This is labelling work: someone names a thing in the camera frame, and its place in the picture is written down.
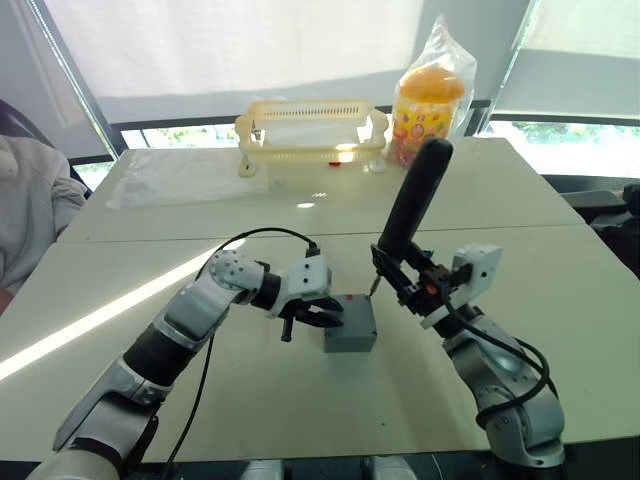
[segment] gray box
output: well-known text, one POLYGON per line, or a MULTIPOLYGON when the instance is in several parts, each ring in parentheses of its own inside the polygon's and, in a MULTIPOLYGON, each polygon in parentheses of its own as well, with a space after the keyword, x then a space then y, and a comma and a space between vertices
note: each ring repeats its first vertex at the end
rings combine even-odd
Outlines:
POLYGON ((378 336, 378 330, 369 296, 357 294, 332 297, 344 309, 336 315, 344 325, 324 329, 324 351, 370 352, 378 336))

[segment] orange lid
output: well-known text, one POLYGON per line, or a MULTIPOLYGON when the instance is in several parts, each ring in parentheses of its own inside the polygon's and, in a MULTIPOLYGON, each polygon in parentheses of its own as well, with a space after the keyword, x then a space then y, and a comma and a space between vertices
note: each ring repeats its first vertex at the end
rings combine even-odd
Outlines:
POLYGON ((399 93, 414 102, 449 103, 464 95, 464 83, 453 72, 429 65, 407 72, 399 93))

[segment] table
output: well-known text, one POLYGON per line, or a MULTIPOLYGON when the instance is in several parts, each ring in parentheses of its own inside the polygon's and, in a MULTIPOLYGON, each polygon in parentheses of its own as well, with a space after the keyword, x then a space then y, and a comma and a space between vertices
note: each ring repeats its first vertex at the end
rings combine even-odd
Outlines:
MULTIPOLYGON (((369 288, 368 245, 377 234, 315 239, 333 268, 335 293, 369 288)), ((420 232, 415 240, 447 265, 467 243, 504 247, 495 285, 477 303, 546 355, 567 417, 566 442, 640 432, 640 284, 586 225, 420 232)), ((0 381, 0 425, 14 432, 0 442, 0 459, 50 455, 67 410, 198 265, 175 269, 215 243, 63 242, 49 250, 0 319, 0 362, 87 315, 115 316, 0 381), (175 283, 160 289, 163 280, 175 283)), ((277 270, 303 255, 304 245, 257 238, 241 249, 277 270)), ((282 343, 280 321, 251 307, 232 308, 178 459, 487 448, 471 395, 439 337, 423 331, 384 282, 373 304, 379 337, 369 354, 325 354, 321 331, 304 325, 294 327, 292 343, 282 343)), ((146 461, 169 454, 188 416, 203 353, 160 410, 146 461)))
MULTIPOLYGON (((135 151, 116 163, 63 242, 227 238, 260 226, 283 226, 316 234, 382 230, 404 178, 363 171, 359 162, 271 164, 269 193, 151 208, 111 210, 105 206, 135 151), (313 208, 297 208, 314 203, 313 208)), ((234 149, 175 150, 189 156, 237 155, 234 149)), ((576 225, 582 218, 503 139, 463 138, 420 230, 541 225, 576 225)))

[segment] black wire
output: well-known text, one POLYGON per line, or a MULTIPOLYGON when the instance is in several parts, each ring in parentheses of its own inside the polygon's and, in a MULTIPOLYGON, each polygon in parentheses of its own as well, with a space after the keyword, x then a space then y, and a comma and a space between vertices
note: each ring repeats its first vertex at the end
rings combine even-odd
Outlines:
POLYGON ((487 423, 487 419, 489 416, 494 415, 498 412, 501 412, 503 410, 507 410, 509 408, 513 408, 513 407, 519 407, 521 406, 523 403, 531 400, 533 397, 535 397, 538 393, 540 393, 542 391, 542 389, 549 385, 549 389, 553 392, 553 394, 557 397, 558 396, 558 392, 556 390, 555 385, 553 384, 553 381, 550 378, 550 368, 549 368, 549 362, 547 362, 547 359, 544 357, 544 355, 542 355, 542 353, 540 353, 540 351, 538 349, 536 349, 535 347, 533 347, 532 345, 529 345, 527 342, 524 342, 520 339, 515 339, 523 348, 526 348, 527 350, 529 350, 531 353, 533 353, 537 358, 538 361, 540 362, 540 365, 538 365, 537 363, 535 363, 533 360, 531 360, 526 354, 524 354, 523 352, 521 352, 520 350, 518 350, 517 348, 512 347, 511 345, 504 343, 501 340, 498 340, 495 337, 492 337, 491 335, 483 332, 482 330, 479 330, 477 328, 475 328, 473 325, 470 325, 467 320, 460 314, 460 312, 458 312, 455 308, 453 308, 453 305, 451 304, 451 301, 449 300, 449 293, 446 290, 443 290, 442 292, 442 302, 444 303, 444 306, 446 307, 447 311, 449 312, 449 314, 454 317, 456 320, 458 320, 458 322, 460 322, 460 325, 462 326, 462 328, 464 328, 465 330, 468 330, 469 332, 473 333, 474 335, 476 335, 477 337, 480 337, 484 340, 486 340, 487 342, 502 348, 503 350, 509 352, 510 354, 512 354, 513 356, 519 358, 520 360, 522 360, 523 362, 525 362, 527 365, 529 365, 531 368, 533 368, 534 370, 536 370, 539 374, 540 374, 540 378, 538 379, 538 381, 536 382, 536 384, 526 393, 524 393, 523 395, 520 395, 519 397, 516 397, 512 400, 508 400, 506 402, 503 403, 499 403, 497 405, 492 405, 490 407, 485 408, 484 410, 481 410, 480 412, 478 412, 478 415, 476 415, 476 423, 482 427, 485 428, 485 425, 487 423))
MULTIPOLYGON (((242 240, 243 238, 247 238, 247 237, 249 237, 249 236, 251 236, 253 234, 262 233, 262 232, 282 232, 282 233, 287 233, 287 234, 289 234, 291 236, 297 237, 297 238, 307 242, 309 244, 309 249, 317 249, 318 248, 318 245, 316 244, 316 242, 311 240, 309 237, 306 237, 305 235, 302 235, 301 233, 295 232, 293 230, 289 230, 287 228, 263 227, 263 228, 256 228, 254 230, 249 230, 249 231, 240 233, 240 234, 236 235, 235 237, 230 238, 229 240, 224 242, 222 245, 220 245, 218 248, 216 248, 213 251, 213 253, 211 254, 211 257, 213 257, 216 253, 218 253, 220 250, 223 250, 226 246, 230 245, 233 242, 237 242, 238 240, 242 240)), ((200 277, 200 275, 204 271, 204 268, 206 267, 206 265, 211 260, 211 257, 209 257, 209 259, 207 259, 207 261, 202 265, 202 267, 200 267, 200 270, 198 270, 198 273, 196 274, 196 280, 200 277)), ((169 458, 167 459, 167 462, 165 463, 165 465, 164 465, 164 467, 162 469, 162 473, 160 474, 160 480, 166 480, 168 478, 169 471, 171 470, 171 467, 173 465, 173 461, 175 460, 176 455, 178 454, 178 451, 180 450, 180 447, 182 447, 182 443, 184 442, 184 439, 187 437, 187 434, 189 433, 189 429, 191 428, 191 424, 193 423, 193 419, 196 416, 196 411, 198 410, 198 406, 200 405, 200 398, 202 397, 202 391, 204 390, 204 384, 205 384, 205 382, 207 380, 207 371, 209 370, 209 362, 211 360, 211 351, 213 350, 213 337, 214 337, 214 335, 212 335, 211 338, 209 339, 209 345, 207 347, 207 357, 204 360, 204 368, 202 369, 202 375, 200 377, 200 384, 198 385, 198 393, 196 393, 196 398, 195 398, 195 401, 193 402, 193 407, 191 407, 191 413, 189 414, 189 418, 187 419, 187 423, 185 424, 184 428, 182 429, 182 433, 180 434, 180 437, 178 438, 178 441, 176 442, 175 446, 173 447, 173 450, 171 451, 171 455, 169 455, 169 458)))

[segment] plastic bag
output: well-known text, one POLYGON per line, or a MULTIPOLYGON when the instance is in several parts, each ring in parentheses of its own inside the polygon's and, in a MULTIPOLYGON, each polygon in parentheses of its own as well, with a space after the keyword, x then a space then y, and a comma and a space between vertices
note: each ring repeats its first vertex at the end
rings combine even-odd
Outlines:
POLYGON ((422 54, 396 84, 392 161, 408 166, 427 138, 445 138, 460 127, 473 100, 476 68, 438 15, 422 54))
POLYGON ((178 205, 210 202, 268 190, 264 165, 253 177, 239 177, 237 148, 136 150, 116 184, 107 207, 178 205))

